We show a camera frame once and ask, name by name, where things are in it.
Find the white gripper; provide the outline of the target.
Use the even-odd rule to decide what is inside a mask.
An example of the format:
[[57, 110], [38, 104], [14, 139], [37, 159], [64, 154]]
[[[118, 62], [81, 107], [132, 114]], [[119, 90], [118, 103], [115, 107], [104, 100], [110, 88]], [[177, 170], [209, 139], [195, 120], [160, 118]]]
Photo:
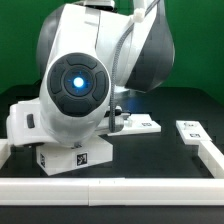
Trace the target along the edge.
[[108, 111], [107, 101], [98, 108], [87, 100], [63, 101], [62, 111], [53, 102], [44, 104], [39, 99], [20, 101], [10, 107], [7, 118], [9, 144], [49, 143], [77, 147], [95, 132], [110, 133]]

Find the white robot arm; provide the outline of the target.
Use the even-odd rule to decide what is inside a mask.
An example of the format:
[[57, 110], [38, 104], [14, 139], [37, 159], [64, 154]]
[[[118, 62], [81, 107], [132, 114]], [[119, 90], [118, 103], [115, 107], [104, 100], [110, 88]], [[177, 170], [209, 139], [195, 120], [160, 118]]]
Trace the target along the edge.
[[10, 144], [77, 147], [113, 113], [114, 89], [147, 92], [169, 75], [174, 44], [164, 0], [133, 0], [134, 12], [114, 12], [112, 0], [83, 0], [54, 10], [37, 45], [39, 96], [10, 108]]

